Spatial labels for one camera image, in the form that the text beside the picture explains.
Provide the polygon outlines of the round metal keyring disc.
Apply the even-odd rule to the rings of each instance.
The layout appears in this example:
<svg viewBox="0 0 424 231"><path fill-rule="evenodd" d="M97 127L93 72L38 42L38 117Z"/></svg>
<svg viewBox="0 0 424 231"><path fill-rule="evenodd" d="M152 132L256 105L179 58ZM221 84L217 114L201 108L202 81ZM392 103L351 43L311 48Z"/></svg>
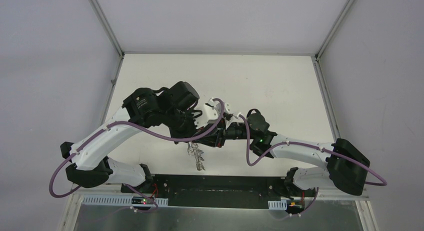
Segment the round metal keyring disc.
<svg viewBox="0 0 424 231"><path fill-rule="evenodd" d="M204 158L202 154L204 153L197 143L189 142L187 144L187 153L189 156L194 157L195 166L197 171L205 171Z"/></svg>

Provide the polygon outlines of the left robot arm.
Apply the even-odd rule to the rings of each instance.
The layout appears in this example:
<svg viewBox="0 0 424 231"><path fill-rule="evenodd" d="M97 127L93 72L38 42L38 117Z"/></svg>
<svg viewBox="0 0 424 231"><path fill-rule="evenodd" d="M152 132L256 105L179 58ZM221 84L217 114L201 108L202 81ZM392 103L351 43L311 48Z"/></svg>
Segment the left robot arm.
<svg viewBox="0 0 424 231"><path fill-rule="evenodd" d="M165 125L167 140L186 141L196 132L193 112L200 99L186 81L159 90L138 88L124 99L122 106L89 137L77 143L64 142L62 156L70 159L67 179L84 188L104 183L130 185L140 193L152 189L153 180L145 164L127 164L108 155L127 139L144 129Z"/></svg>

